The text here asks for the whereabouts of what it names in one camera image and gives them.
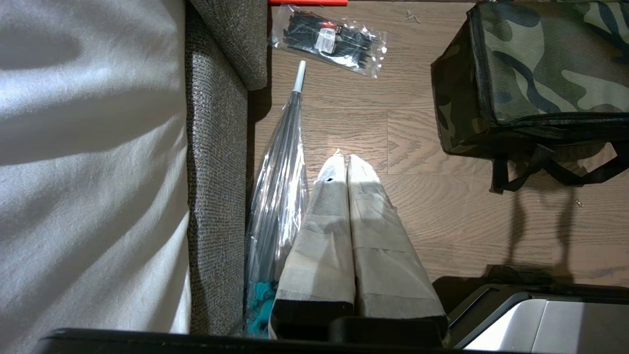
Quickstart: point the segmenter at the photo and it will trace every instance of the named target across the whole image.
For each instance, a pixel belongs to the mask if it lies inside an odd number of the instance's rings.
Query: white umbrella tip
[[[297,78],[295,79],[295,87],[293,91],[301,92],[301,88],[304,86],[304,75],[306,74],[306,61],[299,62],[299,69],[297,69]]]

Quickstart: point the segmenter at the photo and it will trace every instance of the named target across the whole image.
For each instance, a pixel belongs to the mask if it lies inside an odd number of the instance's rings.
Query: clear umbrella
[[[301,217],[308,184],[301,138],[301,88],[306,62],[299,63],[291,93],[262,159],[247,221],[245,334],[266,337],[277,283]]]

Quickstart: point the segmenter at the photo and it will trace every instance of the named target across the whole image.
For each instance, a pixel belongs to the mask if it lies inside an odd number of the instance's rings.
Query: gray upholstered couch
[[[230,334],[242,320],[247,91],[267,84],[267,1],[191,4],[186,10],[191,333]]]

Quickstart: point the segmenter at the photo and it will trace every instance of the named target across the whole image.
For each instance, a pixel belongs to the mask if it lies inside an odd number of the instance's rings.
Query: white fabric
[[[353,304],[355,294],[345,158],[337,151],[314,183],[276,299]]]
[[[378,175],[356,155],[350,156],[347,185],[358,313],[379,318],[444,316]]]
[[[184,3],[0,6],[0,351],[185,333]]]

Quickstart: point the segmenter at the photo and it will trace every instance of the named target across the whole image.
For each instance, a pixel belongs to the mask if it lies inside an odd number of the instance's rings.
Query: black strap
[[[494,159],[493,191],[502,193],[505,190],[519,190],[530,175],[539,172],[542,168],[566,186],[582,186],[605,182],[629,168],[629,142],[613,142],[612,146],[616,150],[617,156],[584,176],[578,176],[556,163],[552,159],[555,152],[548,147],[538,144],[531,154],[531,161],[526,171],[522,176],[509,181],[507,156],[499,156]]]
[[[492,190],[496,193],[502,193],[505,190],[516,191],[519,190],[528,177],[533,173],[538,173],[549,161],[552,161],[552,157],[555,155],[555,151],[537,144],[533,153],[531,154],[531,161],[528,164],[526,171],[513,181],[509,181],[509,169],[507,168],[507,155],[502,155],[494,159],[494,171],[492,180]]]
[[[566,186],[582,186],[605,182],[629,168],[629,142],[613,142],[611,145],[616,150],[617,156],[584,176],[578,176],[568,171],[553,160],[549,161],[544,166],[544,169],[553,178]]]

